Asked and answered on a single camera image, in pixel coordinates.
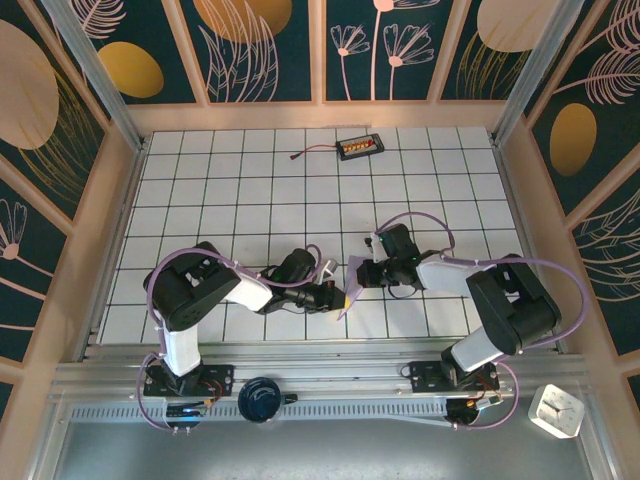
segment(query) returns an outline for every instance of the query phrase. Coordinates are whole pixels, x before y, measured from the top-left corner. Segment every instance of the golden circle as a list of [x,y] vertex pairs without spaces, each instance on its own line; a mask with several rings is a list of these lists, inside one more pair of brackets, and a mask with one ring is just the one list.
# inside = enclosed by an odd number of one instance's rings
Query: golden circle
[[[217,35],[232,42],[247,43],[250,22],[245,1],[256,19],[264,18],[274,37],[289,23],[291,0],[194,0],[193,4],[204,23]],[[230,7],[235,8],[237,15]]]
[[26,33],[0,20],[0,138],[33,150],[49,140],[60,100],[53,67]]
[[571,103],[564,107],[551,128],[551,165],[570,177],[587,163],[596,144],[598,125],[588,107]]
[[558,0],[482,0],[478,9],[478,35],[482,43],[498,52],[531,50],[557,4]]
[[100,49],[98,56],[116,88],[126,95],[149,98],[164,86],[158,62],[133,43],[110,43]]

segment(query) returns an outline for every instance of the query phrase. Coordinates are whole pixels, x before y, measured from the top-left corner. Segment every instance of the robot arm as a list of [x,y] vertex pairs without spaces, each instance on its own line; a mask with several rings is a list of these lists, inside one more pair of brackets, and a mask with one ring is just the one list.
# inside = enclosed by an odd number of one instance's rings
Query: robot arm
[[[219,253],[209,242],[197,248]],[[261,272],[262,277],[289,284],[307,278],[316,260],[306,250],[295,249],[275,269]],[[333,274],[335,262],[329,261],[324,274]],[[144,280],[145,290],[151,274]],[[202,360],[198,350],[198,323],[220,302],[244,305],[248,310],[265,314],[287,303],[304,308],[307,313],[344,308],[344,293],[333,281],[300,287],[268,287],[221,262],[198,253],[180,255],[169,262],[153,286],[153,305],[162,319],[166,355],[162,367],[168,388],[178,395],[189,395],[200,380]]]
[[531,345],[561,318],[557,305],[527,265],[482,267],[446,262],[438,251],[420,253],[403,224],[372,233],[365,242],[374,259],[358,269],[363,287],[410,285],[473,299],[482,327],[442,352],[443,373],[456,388],[486,363]]

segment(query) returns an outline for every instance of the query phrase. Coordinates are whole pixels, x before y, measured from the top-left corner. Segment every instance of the black cup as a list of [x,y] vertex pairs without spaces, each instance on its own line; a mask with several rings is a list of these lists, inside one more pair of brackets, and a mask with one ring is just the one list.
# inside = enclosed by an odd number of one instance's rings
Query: black cup
[[282,395],[280,388],[270,378],[249,380],[238,394],[238,408],[244,418],[253,423],[272,420],[280,407],[298,400],[295,394]]

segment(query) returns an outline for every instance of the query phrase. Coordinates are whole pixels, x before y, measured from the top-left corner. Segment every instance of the flower illustration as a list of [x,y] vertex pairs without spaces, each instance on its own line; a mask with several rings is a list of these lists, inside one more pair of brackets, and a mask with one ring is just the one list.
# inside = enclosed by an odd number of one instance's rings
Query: flower illustration
[[373,51],[371,54],[371,100],[376,99],[376,58],[378,52],[378,32],[380,31],[380,16],[392,10],[408,10],[410,8],[432,7],[440,0],[373,0],[376,14],[376,24],[373,28]]
[[433,48],[429,36],[430,25],[416,27],[408,25],[398,35],[398,25],[384,28],[384,46],[391,65],[391,79],[389,81],[389,100],[393,100],[393,77],[395,69],[405,65],[417,65],[430,62],[434,58]]
[[347,94],[347,100],[351,100],[349,85],[347,83],[347,72],[344,66],[344,57],[367,52],[371,49],[371,44],[369,42],[365,42],[366,35],[362,30],[362,25],[358,25],[357,27],[349,25],[348,27],[344,27],[344,30],[340,25],[331,27],[331,38],[333,39],[333,44],[335,45],[336,50],[338,51],[338,55],[340,55],[344,91]]
[[0,254],[5,260],[15,260],[20,251],[20,241],[27,224],[27,207],[16,202],[13,215],[9,202],[0,199]]

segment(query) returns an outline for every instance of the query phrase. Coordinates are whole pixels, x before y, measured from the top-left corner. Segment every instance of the clock face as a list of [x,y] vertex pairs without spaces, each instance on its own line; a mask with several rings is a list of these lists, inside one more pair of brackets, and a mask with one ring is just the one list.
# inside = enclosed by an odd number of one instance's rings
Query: clock face
[[584,418],[584,404],[555,385],[538,389],[532,410],[534,423],[560,438],[575,437]]

